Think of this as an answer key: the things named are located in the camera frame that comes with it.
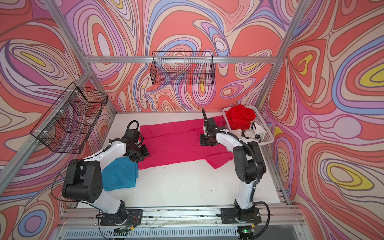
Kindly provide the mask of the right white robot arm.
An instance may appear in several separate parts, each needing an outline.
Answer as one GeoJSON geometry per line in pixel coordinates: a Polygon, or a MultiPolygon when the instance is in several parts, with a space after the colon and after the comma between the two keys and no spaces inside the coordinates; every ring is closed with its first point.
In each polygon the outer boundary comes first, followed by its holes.
{"type": "Polygon", "coordinates": [[[246,142],[224,127],[218,127],[214,118],[208,118],[204,109],[204,134],[200,136],[201,146],[214,147],[223,145],[234,155],[235,172],[242,182],[232,208],[221,208],[218,217],[223,224],[252,224],[262,222],[257,205],[267,209],[267,221],[270,221],[271,211],[267,203],[255,202],[256,186],[267,171],[264,157],[259,144],[255,141],[246,142]]]}

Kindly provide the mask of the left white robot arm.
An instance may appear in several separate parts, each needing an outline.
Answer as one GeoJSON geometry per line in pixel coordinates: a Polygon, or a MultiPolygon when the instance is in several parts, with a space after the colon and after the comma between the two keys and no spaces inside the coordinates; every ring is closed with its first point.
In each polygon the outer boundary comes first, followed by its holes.
{"type": "Polygon", "coordinates": [[[98,209],[97,217],[105,226],[139,223],[138,217],[128,213],[125,202],[109,193],[133,187],[139,162],[150,156],[139,126],[137,120],[131,121],[123,137],[110,140],[102,150],[68,165],[62,196],[98,209]]]}

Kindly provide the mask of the magenta t shirt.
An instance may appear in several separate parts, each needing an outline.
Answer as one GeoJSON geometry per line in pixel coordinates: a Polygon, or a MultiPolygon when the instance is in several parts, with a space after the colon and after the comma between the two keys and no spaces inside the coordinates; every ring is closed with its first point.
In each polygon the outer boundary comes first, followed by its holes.
{"type": "Polygon", "coordinates": [[[140,132],[150,156],[139,163],[139,169],[197,160],[205,160],[212,168],[218,169],[233,160],[233,153],[223,145],[200,145],[203,126],[203,119],[141,126],[140,132]]]}

